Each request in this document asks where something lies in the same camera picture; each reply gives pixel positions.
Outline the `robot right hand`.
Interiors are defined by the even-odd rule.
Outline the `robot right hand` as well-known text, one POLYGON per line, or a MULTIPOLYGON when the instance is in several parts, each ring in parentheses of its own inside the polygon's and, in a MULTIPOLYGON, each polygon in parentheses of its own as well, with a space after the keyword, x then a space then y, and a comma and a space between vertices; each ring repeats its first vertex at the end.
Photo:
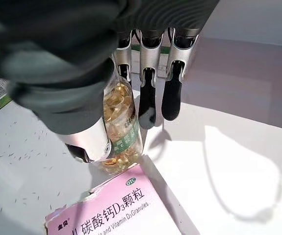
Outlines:
POLYGON ((84 163, 112 155, 106 135, 104 89, 120 66, 111 55, 142 43, 139 123, 156 121, 155 71, 163 32, 190 50, 216 0, 0 0, 0 78, 8 94, 30 109, 84 163))

